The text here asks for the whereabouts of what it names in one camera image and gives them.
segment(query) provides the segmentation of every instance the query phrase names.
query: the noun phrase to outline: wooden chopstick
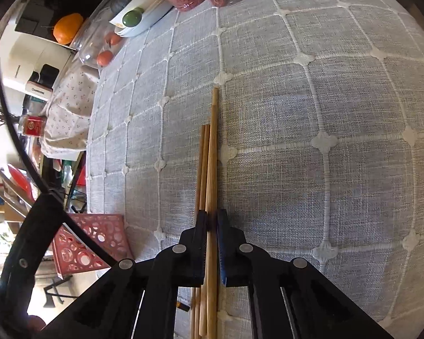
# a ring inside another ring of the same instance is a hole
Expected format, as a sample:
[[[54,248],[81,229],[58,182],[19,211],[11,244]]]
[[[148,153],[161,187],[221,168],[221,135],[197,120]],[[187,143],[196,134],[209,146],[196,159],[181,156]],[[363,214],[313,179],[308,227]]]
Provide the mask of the wooden chopstick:
[[[202,125],[199,131],[199,157],[198,157],[198,168],[196,170],[196,193],[195,193],[195,216],[199,210],[199,199],[201,196],[201,171],[202,171],[202,151],[204,148],[204,134],[206,131],[206,125]],[[190,300],[190,339],[195,339],[195,322],[196,322],[196,288],[192,288],[191,300]]]
[[[207,339],[217,338],[217,129],[218,88],[214,88],[206,188],[206,212],[209,217],[206,248]]]
[[[210,125],[206,125],[204,132],[204,148],[202,151],[201,192],[199,197],[199,210],[206,209],[207,164],[209,160]],[[206,278],[202,287],[196,289],[196,316],[195,339],[207,335],[207,296]]]

